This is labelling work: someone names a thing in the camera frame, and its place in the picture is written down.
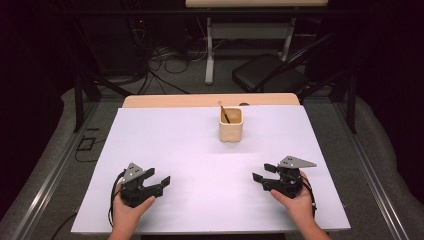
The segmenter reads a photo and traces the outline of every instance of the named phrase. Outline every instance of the chair seat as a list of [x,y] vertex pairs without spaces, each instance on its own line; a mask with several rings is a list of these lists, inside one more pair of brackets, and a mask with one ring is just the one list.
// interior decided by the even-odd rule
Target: chair seat
[[[284,64],[277,56],[264,54],[241,65],[233,71],[233,81],[247,92],[251,92],[272,71]],[[274,76],[264,85],[264,92],[297,92],[309,79],[295,69]]]

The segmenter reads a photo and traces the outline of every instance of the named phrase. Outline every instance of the hand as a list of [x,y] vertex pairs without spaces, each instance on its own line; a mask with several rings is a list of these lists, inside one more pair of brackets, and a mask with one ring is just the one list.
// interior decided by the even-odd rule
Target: hand
[[140,220],[140,217],[155,202],[155,197],[150,197],[135,208],[128,207],[121,199],[121,184],[115,188],[113,200],[113,229],[109,239],[130,239]]
[[[308,184],[305,173],[300,172],[300,175],[304,178],[303,182]],[[287,212],[305,240],[331,239],[315,222],[312,214],[311,194],[305,186],[302,187],[299,196],[293,199],[275,189],[271,190],[271,195],[287,208]]]

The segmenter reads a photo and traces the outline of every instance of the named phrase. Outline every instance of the desk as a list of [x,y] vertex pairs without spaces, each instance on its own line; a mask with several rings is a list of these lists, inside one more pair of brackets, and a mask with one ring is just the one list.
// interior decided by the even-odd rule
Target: desk
[[[277,164],[287,155],[318,165],[304,169],[313,184],[318,224],[327,231],[349,229],[309,119],[295,99],[293,94],[128,97],[115,118],[72,232],[110,233],[110,191],[130,162],[156,168],[146,185],[171,176],[164,196],[142,217],[137,234],[296,231],[284,207],[252,179],[252,172],[278,177],[265,172],[263,164]],[[241,142],[219,141],[218,100],[225,106],[250,104],[241,107]]]
[[[323,7],[328,0],[186,0],[188,8],[251,8],[251,7]],[[285,39],[279,56],[282,61],[287,59],[291,39],[294,33],[296,19],[288,23],[212,23],[207,18],[207,51],[205,84],[213,83],[214,53],[213,38],[233,39]]]

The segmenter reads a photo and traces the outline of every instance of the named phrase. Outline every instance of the pencil holder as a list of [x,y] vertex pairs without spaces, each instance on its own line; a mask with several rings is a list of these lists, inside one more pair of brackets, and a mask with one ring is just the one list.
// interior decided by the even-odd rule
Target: pencil holder
[[240,108],[225,108],[219,113],[219,139],[240,142],[243,132],[243,112]]

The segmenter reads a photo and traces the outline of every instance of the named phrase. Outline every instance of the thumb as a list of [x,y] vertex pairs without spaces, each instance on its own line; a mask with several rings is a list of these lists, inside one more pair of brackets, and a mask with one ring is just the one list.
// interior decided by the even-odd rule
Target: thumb
[[149,197],[148,199],[146,199],[143,203],[141,203],[140,205],[138,205],[135,210],[137,211],[138,214],[143,215],[147,209],[149,209],[153,203],[155,202],[156,198],[155,197]]
[[286,195],[280,193],[279,191],[275,190],[275,189],[271,189],[271,195],[280,203],[282,203],[284,206],[286,206],[286,204],[288,203],[288,201],[290,201],[290,198],[287,197]]

